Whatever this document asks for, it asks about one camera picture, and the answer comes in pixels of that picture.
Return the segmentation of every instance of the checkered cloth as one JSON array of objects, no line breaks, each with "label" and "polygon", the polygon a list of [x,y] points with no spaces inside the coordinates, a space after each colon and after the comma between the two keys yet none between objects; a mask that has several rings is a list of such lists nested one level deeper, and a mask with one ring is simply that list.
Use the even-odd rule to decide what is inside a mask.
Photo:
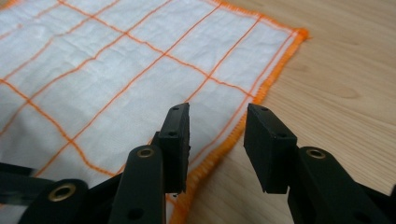
[{"label": "checkered cloth", "polygon": [[[168,222],[184,222],[248,103],[262,101],[305,38],[215,0],[17,2],[0,11],[0,162],[93,187],[189,102],[187,194],[167,197]],[[2,206],[0,222],[22,210]]]}]

